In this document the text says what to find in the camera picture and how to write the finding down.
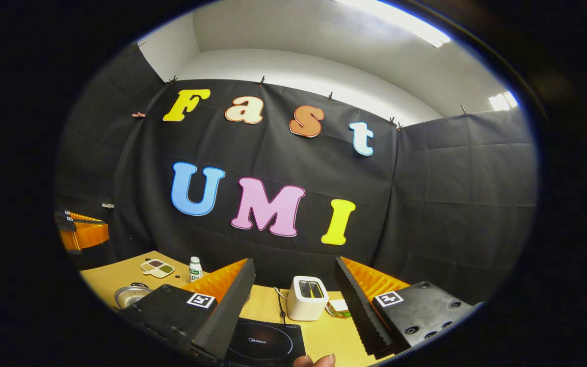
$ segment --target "white wall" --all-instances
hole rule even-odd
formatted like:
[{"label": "white wall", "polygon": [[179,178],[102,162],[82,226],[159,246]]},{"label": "white wall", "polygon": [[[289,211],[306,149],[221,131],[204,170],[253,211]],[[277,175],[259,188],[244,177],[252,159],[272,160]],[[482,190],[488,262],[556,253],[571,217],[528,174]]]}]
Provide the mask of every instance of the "white wall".
[{"label": "white wall", "polygon": [[163,81],[173,78],[200,53],[194,33],[193,12],[166,23],[137,43],[144,43],[140,50]]},{"label": "white wall", "polygon": [[442,116],[397,86],[363,70],[317,56],[275,49],[223,49],[202,52],[177,74],[178,79],[235,79],[305,90],[369,111],[394,116],[403,126]]}]

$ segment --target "power cord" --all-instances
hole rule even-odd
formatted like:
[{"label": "power cord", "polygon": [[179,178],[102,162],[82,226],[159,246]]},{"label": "power cord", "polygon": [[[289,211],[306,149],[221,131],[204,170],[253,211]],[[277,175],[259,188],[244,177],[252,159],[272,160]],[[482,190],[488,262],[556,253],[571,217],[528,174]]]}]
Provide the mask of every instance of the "power cord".
[{"label": "power cord", "polygon": [[[282,293],[280,293],[280,291],[278,291],[278,289],[275,286],[273,287],[273,289],[278,293],[278,295],[280,295],[280,297],[287,299],[284,295],[282,295]],[[282,302],[280,302],[280,297],[278,297],[278,306],[280,306],[280,317],[282,318],[282,323],[284,325],[287,325],[287,322],[285,321],[287,314],[282,309]]]}]

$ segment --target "ceiling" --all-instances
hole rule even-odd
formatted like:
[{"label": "ceiling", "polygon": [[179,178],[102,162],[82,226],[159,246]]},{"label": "ceiling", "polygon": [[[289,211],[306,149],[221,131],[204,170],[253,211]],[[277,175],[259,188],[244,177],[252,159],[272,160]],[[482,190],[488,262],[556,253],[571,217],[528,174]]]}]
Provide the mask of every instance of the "ceiling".
[{"label": "ceiling", "polygon": [[443,116],[491,110],[507,89],[454,40],[434,48],[332,0],[223,0],[194,11],[201,52],[262,48],[338,61],[381,77]]}]

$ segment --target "blue letter u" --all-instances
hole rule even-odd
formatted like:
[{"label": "blue letter u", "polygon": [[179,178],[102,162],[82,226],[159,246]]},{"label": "blue letter u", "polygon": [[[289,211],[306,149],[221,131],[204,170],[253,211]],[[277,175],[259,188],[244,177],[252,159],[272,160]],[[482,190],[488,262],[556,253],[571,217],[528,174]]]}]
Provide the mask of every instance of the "blue letter u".
[{"label": "blue letter u", "polygon": [[173,177],[172,202],[177,209],[190,216],[205,216],[212,211],[214,201],[217,199],[217,188],[219,181],[226,176],[226,172],[214,167],[203,169],[203,175],[207,177],[205,181],[205,190],[203,191],[203,200],[198,204],[189,201],[187,193],[189,192],[189,183],[192,175],[196,172],[196,166],[189,163],[178,162],[173,165],[175,176]]}]

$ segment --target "wooden table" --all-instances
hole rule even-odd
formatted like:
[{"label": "wooden table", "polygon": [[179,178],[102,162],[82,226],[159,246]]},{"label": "wooden table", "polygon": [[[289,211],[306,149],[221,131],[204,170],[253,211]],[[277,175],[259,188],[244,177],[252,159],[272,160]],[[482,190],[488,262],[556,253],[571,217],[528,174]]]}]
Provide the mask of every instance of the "wooden table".
[{"label": "wooden table", "polygon": [[[146,258],[158,258],[175,268],[172,274],[162,279],[151,275],[144,275],[140,264]],[[135,256],[128,260],[120,261],[105,267],[84,270],[81,275],[89,284],[90,288],[109,306],[116,307],[115,291],[123,286],[129,286],[133,282],[144,283],[152,290],[161,285],[170,284],[181,287],[189,283],[189,266],[182,264],[157,251],[151,251],[144,255]],[[280,290],[280,293],[287,297],[289,290]],[[341,292],[328,292],[331,300],[343,298]],[[280,307],[278,306],[279,295],[273,288],[267,286],[253,285],[251,288],[251,299],[243,307],[241,318],[266,321],[270,323],[281,323]],[[286,311],[286,300],[282,299],[282,308]],[[317,360],[330,353],[336,355],[336,367],[350,366],[361,367],[375,363],[375,358],[366,354],[357,328],[351,318],[335,318],[324,311],[319,320],[316,321],[294,321],[286,318],[287,323],[301,325],[305,351]]]}]

